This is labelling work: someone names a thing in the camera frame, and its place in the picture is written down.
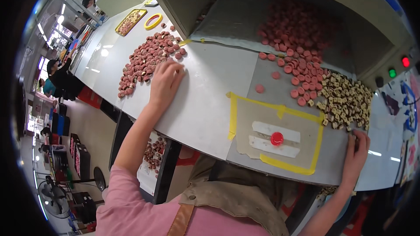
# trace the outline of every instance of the apron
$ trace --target apron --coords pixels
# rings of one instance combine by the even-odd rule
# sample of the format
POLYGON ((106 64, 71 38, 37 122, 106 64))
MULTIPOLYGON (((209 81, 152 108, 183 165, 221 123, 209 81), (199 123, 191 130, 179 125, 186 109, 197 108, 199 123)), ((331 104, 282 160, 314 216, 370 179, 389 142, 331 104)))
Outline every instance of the apron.
POLYGON ((181 194, 180 208, 168 236, 185 234, 195 206, 222 209, 234 217, 249 217, 274 236, 289 236, 279 210, 290 195, 293 181, 266 176, 225 161, 201 155, 181 194))

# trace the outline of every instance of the standing fan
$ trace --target standing fan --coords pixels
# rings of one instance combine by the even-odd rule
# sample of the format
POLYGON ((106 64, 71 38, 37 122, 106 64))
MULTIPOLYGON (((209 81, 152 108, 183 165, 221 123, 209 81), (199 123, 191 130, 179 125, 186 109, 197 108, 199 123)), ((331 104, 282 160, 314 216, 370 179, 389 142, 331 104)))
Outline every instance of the standing fan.
POLYGON ((66 192, 54 183, 51 176, 45 176, 45 178, 46 180, 38 187, 38 194, 44 209, 56 218, 69 217, 66 192))

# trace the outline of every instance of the hand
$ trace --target hand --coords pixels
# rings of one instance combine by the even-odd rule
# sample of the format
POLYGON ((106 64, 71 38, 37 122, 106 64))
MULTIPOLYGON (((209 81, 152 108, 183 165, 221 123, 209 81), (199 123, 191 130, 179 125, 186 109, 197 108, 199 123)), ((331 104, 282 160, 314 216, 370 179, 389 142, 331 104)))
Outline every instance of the hand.
POLYGON ((163 113, 171 104, 179 84, 185 75, 184 66, 175 61, 166 61, 156 66, 150 86, 149 104, 163 113))
POLYGON ((351 188, 351 190, 356 186, 357 179, 365 165, 370 145, 370 138, 366 133, 355 129, 353 134, 356 136, 356 140, 353 135, 349 134, 343 180, 341 181, 342 185, 351 188))

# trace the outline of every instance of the white table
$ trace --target white table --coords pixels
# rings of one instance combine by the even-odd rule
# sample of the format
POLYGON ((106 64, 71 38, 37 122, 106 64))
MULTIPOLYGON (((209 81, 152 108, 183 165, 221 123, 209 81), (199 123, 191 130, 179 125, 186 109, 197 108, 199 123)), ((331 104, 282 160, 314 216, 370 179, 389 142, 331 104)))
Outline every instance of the white table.
MULTIPOLYGON (((171 24, 160 6, 140 5, 135 8, 145 8, 148 13, 125 37, 119 36, 114 29, 132 9, 110 18, 92 35, 81 58, 76 58, 78 65, 74 68, 74 73, 115 107, 137 118, 149 100, 150 86, 145 83, 138 84, 132 96, 119 99, 118 83, 122 69, 129 62, 129 55, 147 36, 161 30, 169 31, 171 24), (166 23, 167 27, 162 29, 158 26, 146 31, 143 24, 155 13, 163 14, 162 22, 166 23)), ((155 126, 157 131, 207 155, 247 168, 309 183, 339 185, 347 145, 347 135, 344 132, 332 129, 324 131, 323 143, 327 143, 329 138, 330 144, 323 144, 321 147, 315 174, 309 176, 295 174, 260 160, 252 160, 247 155, 240 155, 235 144, 232 145, 232 141, 227 139, 230 99, 226 97, 226 93, 229 91, 243 97, 299 108, 296 101, 289 97, 289 82, 286 83, 285 89, 274 90, 276 93, 273 94, 277 96, 275 100, 274 96, 263 97, 254 93, 256 79, 261 79, 259 73, 267 70, 265 66, 259 65, 256 52, 211 43, 189 43, 182 47, 187 51, 187 55, 181 60, 187 75, 172 105, 155 126)), ((394 181, 396 171, 392 169, 386 175, 382 175, 380 180, 387 183, 390 180, 394 181)))

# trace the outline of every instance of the baking tray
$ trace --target baking tray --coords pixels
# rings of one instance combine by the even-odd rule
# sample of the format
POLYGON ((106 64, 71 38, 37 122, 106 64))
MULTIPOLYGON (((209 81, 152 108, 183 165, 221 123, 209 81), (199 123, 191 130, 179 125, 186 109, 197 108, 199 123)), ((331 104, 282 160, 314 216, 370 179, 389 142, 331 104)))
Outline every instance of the baking tray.
POLYGON ((133 9, 125 18, 123 18, 123 20, 121 20, 121 22, 118 24, 118 26, 115 28, 115 32, 117 32, 119 35, 122 35, 123 37, 125 35, 127 35, 130 30, 137 24, 137 22, 139 22, 140 19, 142 19, 142 17, 144 17, 144 15, 147 13, 147 10, 145 9, 133 9), (127 31, 127 33, 122 34, 120 32, 118 32, 119 27, 123 24, 123 22, 128 18, 129 15, 131 15, 132 13, 135 12, 140 12, 140 17, 136 19, 136 21, 130 26, 129 30, 127 31))

